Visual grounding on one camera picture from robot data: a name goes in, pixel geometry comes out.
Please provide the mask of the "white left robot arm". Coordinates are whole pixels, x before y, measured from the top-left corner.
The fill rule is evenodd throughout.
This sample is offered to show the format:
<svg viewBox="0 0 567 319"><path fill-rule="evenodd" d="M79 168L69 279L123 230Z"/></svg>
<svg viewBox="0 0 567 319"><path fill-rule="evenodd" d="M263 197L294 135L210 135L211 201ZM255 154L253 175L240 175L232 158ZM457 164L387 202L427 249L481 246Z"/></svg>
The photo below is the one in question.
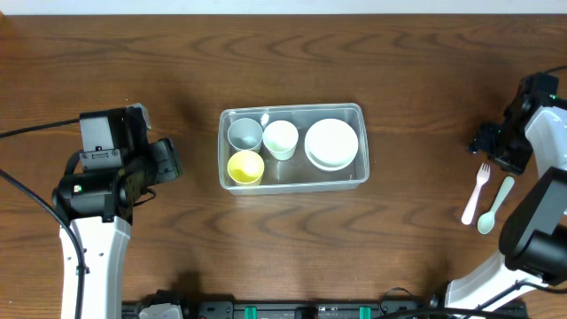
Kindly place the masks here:
<svg viewBox="0 0 567 319"><path fill-rule="evenodd" d="M150 144L122 167L75 173L90 155L74 153L52 192L55 210L65 220L59 231L65 258L61 315L119 318L133 210L154 199L154 186L178 178L183 168L169 138Z"/></svg>

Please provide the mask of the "grey plastic cup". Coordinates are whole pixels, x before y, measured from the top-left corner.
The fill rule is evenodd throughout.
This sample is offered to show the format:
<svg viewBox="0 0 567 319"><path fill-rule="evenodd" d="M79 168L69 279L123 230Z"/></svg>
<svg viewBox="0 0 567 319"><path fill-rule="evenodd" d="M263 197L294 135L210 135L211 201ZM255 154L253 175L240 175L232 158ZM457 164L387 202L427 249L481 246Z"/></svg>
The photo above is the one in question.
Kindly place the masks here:
<svg viewBox="0 0 567 319"><path fill-rule="evenodd" d="M229 143L238 152L259 152L262 138L262 126L256 120L250 118L236 120L228 129Z"/></svg>

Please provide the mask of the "white plastic cup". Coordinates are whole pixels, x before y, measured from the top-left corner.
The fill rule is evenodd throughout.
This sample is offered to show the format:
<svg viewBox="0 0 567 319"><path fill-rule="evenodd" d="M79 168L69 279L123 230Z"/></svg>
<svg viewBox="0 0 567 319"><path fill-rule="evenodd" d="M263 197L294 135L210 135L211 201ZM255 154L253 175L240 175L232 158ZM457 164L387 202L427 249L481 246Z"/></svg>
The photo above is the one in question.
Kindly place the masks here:
<svg viewBox="0 0 567 319"><path fill-rule="evenodd" d="M276 160L289 160L298 141L299 132L289 121L274 121L263 132L263 143Z"/></svg>

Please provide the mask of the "white plastic bowl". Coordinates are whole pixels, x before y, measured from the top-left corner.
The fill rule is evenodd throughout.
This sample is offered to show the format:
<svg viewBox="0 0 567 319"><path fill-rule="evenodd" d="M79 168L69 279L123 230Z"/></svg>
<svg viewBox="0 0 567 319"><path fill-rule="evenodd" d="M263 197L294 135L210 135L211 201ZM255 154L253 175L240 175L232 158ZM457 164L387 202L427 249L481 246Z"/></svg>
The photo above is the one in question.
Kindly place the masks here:
<svg viewBox="0 0 567 319"><path fill-rule="evenodd" d="M353 128L337 119L317 121L306 133L304 149L326 164L344 163L355 158L359 140Z"/></svg>

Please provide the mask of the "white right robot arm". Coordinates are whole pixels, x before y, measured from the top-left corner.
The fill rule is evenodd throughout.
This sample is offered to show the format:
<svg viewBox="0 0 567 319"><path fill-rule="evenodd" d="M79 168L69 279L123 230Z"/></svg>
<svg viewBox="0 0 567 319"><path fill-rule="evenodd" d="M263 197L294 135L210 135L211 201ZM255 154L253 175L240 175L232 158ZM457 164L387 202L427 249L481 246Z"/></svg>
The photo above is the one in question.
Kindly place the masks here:
<svg viewBox="0 0 567 319"><path fill-rule="evenodd" d="M565 294L566 101L551 97L524 129L540 179L505 221L499 251L467 276L450 282L445 309L459 318L487 318L523 294Z"/></svg>

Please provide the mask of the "pink plastic fork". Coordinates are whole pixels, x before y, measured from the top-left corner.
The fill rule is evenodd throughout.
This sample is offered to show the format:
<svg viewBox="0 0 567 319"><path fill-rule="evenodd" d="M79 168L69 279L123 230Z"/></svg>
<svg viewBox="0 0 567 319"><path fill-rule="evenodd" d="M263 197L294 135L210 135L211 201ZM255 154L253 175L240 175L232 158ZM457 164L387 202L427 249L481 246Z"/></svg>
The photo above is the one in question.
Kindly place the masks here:
<svg viewBox="0 0 567 319"><path fill-rule="evenodd" d="M470 195L469 201L467 202L461 217L461 223L464 225L470 225L472 223L474 213L478 204L479 194L482 187L488 182L490 178L491 168L488 164L482 163L476 177L476 184L473 192Z"/></svg>

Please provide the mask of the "mint green plastic spoon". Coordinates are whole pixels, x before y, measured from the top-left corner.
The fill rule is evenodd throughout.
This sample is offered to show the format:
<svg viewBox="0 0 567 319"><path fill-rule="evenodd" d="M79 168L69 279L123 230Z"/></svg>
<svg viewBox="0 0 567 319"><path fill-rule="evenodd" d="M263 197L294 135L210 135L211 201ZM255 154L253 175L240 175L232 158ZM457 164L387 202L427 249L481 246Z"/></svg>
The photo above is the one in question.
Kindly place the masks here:
<svg viewBox="0 0 567 319"><path fill-rule="evenodd" d="M495 224L495 215L512 190L514 184L515 179L512 176L506 176L504 178L491 208L478 218L477 229L480 234L486 235L493 229Z"/></svg>

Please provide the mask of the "grey blue plastic bowl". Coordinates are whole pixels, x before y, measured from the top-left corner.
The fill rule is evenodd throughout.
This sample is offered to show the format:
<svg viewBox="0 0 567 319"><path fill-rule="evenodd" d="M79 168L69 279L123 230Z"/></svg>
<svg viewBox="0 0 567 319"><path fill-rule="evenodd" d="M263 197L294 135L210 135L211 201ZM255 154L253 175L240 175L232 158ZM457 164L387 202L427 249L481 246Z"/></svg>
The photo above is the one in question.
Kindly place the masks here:
<svg viewBox="0 0 567 319"><path fill-rule="evenodd" d="M310 153L307 154L307 158L315 167L317 167L318 169L325 171L325 172L335 172L335 171L342 170L342 169L348 167L354 160L354 158L351 158L351 159L348 159L344 163L326 164L326 163L321 162L317 158L312 157Z"/></svg>

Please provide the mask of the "yellow plastic cup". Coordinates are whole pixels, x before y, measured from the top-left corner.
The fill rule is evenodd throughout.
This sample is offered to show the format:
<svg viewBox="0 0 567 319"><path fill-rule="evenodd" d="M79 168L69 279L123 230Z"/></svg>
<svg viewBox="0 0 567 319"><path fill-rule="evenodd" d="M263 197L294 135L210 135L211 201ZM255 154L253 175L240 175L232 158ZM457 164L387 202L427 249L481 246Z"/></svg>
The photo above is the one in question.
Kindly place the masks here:
<svg viewBox="0 0 567 319"><path fill-rule="evenodd" d="M260 185L265 170L263 158L253 151L239 151L228 161L227 172L237 186Z"/></svg>

